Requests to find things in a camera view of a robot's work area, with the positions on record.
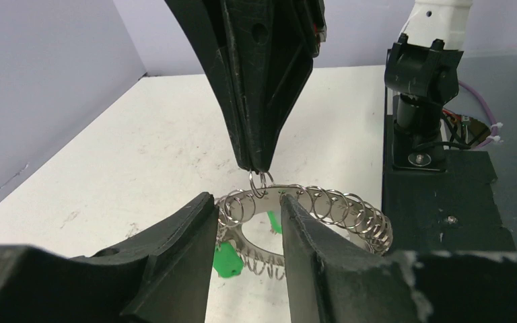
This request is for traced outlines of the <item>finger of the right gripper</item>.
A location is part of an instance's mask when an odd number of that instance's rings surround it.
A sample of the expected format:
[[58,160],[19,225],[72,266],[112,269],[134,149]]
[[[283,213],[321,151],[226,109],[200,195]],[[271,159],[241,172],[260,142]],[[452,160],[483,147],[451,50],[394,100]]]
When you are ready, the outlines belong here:
[[269,171],[281,130],[326,39],[324,1],[223,1],[237,164]]
[[192,46],[219,103],[238,166],[251,170],[230,69],[222,2],[166,0],[166,4]]

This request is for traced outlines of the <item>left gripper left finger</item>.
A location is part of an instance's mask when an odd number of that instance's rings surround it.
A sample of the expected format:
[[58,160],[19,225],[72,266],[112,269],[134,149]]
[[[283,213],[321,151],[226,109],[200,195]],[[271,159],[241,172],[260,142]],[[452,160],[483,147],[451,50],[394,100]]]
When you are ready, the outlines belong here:
[[93,256],[0,246],[0,322],[204,322],[218,208],[203,192]]

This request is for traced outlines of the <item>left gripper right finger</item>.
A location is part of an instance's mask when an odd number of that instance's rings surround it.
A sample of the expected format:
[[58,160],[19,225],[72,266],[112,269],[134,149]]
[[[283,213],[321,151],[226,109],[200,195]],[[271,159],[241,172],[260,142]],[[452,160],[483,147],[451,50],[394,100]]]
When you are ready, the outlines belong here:
[[517,252],[369,253],[281,201],[292,322],[517,322]]

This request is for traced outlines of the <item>key with green tag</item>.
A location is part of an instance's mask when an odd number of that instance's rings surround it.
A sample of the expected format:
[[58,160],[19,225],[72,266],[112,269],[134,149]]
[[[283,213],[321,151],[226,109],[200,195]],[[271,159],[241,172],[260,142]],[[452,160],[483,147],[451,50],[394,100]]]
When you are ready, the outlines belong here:
[[243,225],[253,217],[235,221],[223,209],[219,210],[213,268],[219,277],[226,279],[247,269],[256,276],[266,275],[280,281],[286,276],[283,255],[257,246],[243,232]]

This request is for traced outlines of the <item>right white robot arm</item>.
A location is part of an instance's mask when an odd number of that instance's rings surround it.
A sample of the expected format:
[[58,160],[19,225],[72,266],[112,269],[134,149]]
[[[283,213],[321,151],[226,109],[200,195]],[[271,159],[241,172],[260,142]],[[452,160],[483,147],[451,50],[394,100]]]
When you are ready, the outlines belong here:
[[[267,172],[280,132],[326,39],[323,1],[169,1],[219,103],[240,168]],[[384,83],[443,105],[472,3],[416,1],[386,62]]]

